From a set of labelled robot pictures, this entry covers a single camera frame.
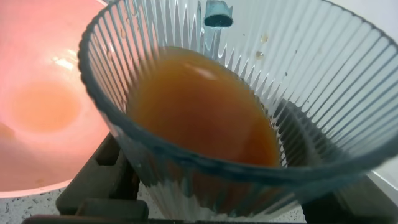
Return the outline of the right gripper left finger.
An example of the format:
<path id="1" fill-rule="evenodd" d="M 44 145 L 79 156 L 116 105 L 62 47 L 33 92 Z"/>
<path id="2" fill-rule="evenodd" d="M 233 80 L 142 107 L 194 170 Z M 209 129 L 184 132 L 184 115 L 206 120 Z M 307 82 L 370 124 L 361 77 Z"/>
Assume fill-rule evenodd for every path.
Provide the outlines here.
<path id="1" fill-rule="evenodd" d="M 61 215 L 146 220 L 137 199 L 140 179 L 115 138 L 108 134 L 56 201 Z"/>

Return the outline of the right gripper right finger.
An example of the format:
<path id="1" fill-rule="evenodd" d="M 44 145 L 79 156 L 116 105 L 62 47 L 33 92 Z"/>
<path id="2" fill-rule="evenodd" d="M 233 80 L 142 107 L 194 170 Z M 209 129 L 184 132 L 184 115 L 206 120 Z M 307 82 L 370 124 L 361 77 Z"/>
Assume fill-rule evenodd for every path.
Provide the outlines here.
<path id="1" fill-rule="evenodd" d="M 397 191 L 369 174 L 302 204 L 307 223 L 397 223 Z"/>

